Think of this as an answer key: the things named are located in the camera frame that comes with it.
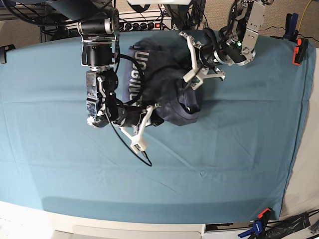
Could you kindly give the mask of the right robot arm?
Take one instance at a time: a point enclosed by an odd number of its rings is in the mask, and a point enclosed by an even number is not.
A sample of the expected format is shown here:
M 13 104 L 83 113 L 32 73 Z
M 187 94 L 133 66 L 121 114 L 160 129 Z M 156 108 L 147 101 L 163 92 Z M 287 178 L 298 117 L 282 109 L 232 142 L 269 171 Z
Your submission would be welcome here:
M 153 111 L 155 107 L 140 103 L 145 88 L 141 67 L 137 68 L 142 77 L 137 94 L 125 102 L 116 97 L 119 80 L 115 67 L 121 59 L 138 62 L 120 53 L 119 12 L 112 3 L 97 7 L 90 0 L 49 0 L 48 4 L 75 21 L 82 38 L 81 64 L 89 68 L 86 72 L 88 125 L 103 128 L 113 123 L 131 127 L 135 133 L 149 125 L 161 125 L 164 120 Z

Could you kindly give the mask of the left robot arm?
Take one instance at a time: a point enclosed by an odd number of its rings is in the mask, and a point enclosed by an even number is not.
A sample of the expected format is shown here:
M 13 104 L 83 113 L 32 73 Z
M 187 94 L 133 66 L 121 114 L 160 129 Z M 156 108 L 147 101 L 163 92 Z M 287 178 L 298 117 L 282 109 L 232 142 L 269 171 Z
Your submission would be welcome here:
M 184 81 L 197 89 L 207 78 L 225 80 L 220 65 L 244 66 L 252 62 L 256 56 L 255 45 L 268 4 L 266 0 L 235 0 L 228 23 L 218 31 L 218 37 L 208 27 L 202 30 L 205 44 L 181 31 L 179 36 L 187 41 L 191 58 L 191 69 L 184 75 Z

